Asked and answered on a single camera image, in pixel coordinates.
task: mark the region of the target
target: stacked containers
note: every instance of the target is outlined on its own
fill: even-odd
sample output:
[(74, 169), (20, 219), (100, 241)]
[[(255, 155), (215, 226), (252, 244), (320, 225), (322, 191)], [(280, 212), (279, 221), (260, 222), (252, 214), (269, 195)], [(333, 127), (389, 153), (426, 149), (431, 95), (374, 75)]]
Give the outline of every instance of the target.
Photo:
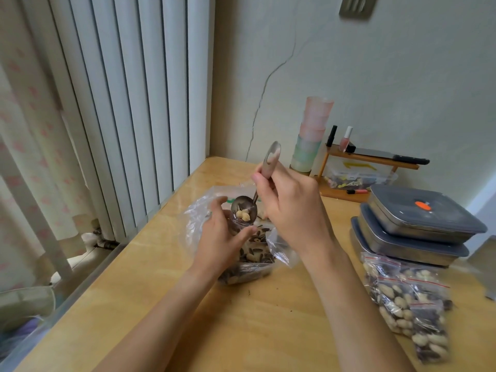
[(308, 97), (300, 126), (300, 133), (294, 147), (291, 168), (310, 174), (313, 161), (326, 132), (327, 119), (334, 102), (320, 97)]
[(352, 219), (356, 252), (449, 266), (469, 251), (464, 243), (487, 227), (442, 193), (372, 185), (368, 204)]

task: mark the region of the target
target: forearm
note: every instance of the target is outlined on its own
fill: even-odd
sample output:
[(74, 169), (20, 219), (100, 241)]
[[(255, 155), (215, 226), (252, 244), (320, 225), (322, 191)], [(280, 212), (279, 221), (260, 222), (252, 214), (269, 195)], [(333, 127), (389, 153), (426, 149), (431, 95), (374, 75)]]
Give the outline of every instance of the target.
[(211, 274), (190, 268), (94, 371), (163, 371), (185, 325), (214, 282)]
[(339, 246), (326, 250), (325, 255), (303, 262), (330, 322), (342, 371), (414, 371), (348, 255)]

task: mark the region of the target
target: wooden shelf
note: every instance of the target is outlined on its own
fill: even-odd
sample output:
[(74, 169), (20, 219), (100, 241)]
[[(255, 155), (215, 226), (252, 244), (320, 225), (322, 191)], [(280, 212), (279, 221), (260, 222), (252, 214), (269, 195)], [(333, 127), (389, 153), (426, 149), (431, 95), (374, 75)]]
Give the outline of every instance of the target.
[(327, 153), (329, 155), (335, 156), (335, 157), (341, 157), (341, 158), (347, 158), (347, 159), (356, 159), (357, 161), (364, 161), (364, 162), (370, 162), (370, 163), (377, 163), (381, 165), (386, 165), (386, 166), (393, 166), (393, 167), (399, 167), (399, 168), (409, 168), (409, 169), (418, 169), (418, 165), (412, 164), (412, 163), (404, 163), (404, 162), (397, 162), (394, 161), (393, 159), (388, 159), (388, 158), (379, 158), (379, 157), (370, 157), (368, 155), (361, 155), (361, 154), (350, 154), (350, 153), (343, 153), (339, 151), (338, 145), (332, 145), (331, 147), (327, 148)]
[(345, 189), (333, 189), (331, 188), (324, 178), (318, 178), (314, 176), (315, 180), (319, 182), (319, 192), (321, 196), (338, 198), (339, 200), (353, 201), (353, 202), (367, 202), (369, 199), (369, 193), (363, 194), (348, 194)]

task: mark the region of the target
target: small wooden rack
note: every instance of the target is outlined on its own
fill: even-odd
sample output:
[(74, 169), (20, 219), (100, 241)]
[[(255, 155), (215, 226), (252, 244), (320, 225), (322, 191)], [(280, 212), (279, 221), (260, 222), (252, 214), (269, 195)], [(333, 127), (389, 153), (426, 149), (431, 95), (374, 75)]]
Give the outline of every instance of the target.
[(338, 145), (331, 145), (331, 147), (327, 147), (327, 152), (324, 157), (324, 161), (322, 162), (322, 166), (320, 167), (319, 174), (315, 176), (315, 179), (319, 182), (319, 190), (320, 194), (324, 197), (338, 198), (341, 200), (353, 201), (353, 202), (367, 202), (369, 199), (368, 193), (363, 194), (348, 194), (345, 189), (333, 189), (331, 188), (325, 179), (322, 178), (322, 174), (324, 172), (324, 168), (327, 164), (327, 159), (329, 159), (329, 155), (334, 157), (341, 157), (346, 159), (354, 159), (357, 161), (376, 163), (385, 166), (391, 166), (391, 172), (396, 172), (398, 168), (408, 168), (408, 169), (418, 169), (417, 164), (412, 163), (404, 163), (397, 162), (393, 159), (388, 158), (380, 158), (380, 157), (371, 157), (369, 155), (361, 155), (354, 153), (343, 153), (339, 151)]

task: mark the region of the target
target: metal spoon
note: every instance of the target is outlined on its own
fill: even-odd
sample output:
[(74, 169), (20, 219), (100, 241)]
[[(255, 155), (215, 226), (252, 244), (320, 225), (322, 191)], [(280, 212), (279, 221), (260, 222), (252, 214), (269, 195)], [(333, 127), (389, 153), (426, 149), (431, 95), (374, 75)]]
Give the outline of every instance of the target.
[[(269, 150), (267, 151), (267, 155), (263, 160), (262, 171), (261, 174), (264, 178), (270, 179), (272, 173), (274, 172), (277, 162), (279, 162), (279, 156), (281, 155), (281, 144), (277, 141), (274, 141), (272, 145), (270, 145)], [(242, 219), (237, 218), (236, 220), (239, 223), (245, 225), (252, 225), (257, 219), (257, 199), (258, 193), (255, 191), (255, 196), (251, 199), (248, 196), (239, 196), (236, 197), (231, 205), (231, 211), (236, 216), (236, 212), (243, 209), (248, 209), (248, 214), (250, 215), (250, 221), (244, 222)]]

